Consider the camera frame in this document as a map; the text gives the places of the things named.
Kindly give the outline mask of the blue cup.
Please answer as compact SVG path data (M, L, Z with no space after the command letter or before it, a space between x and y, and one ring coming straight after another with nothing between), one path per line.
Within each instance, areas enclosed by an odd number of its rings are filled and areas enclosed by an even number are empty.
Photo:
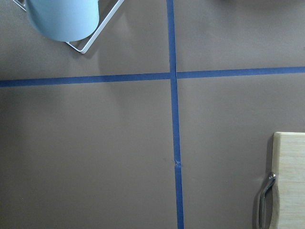
M25 8L31 26L56 41L82 40L99 23L97 0L27 0Z

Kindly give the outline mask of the wooden cutting board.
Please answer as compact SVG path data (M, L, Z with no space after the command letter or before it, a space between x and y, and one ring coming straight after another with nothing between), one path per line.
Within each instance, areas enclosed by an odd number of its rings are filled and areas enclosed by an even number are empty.
M264 226L265 196L272 190L272 215ZM272 169L259 194L259 229L303 229L305 227L305 134L275 132Z

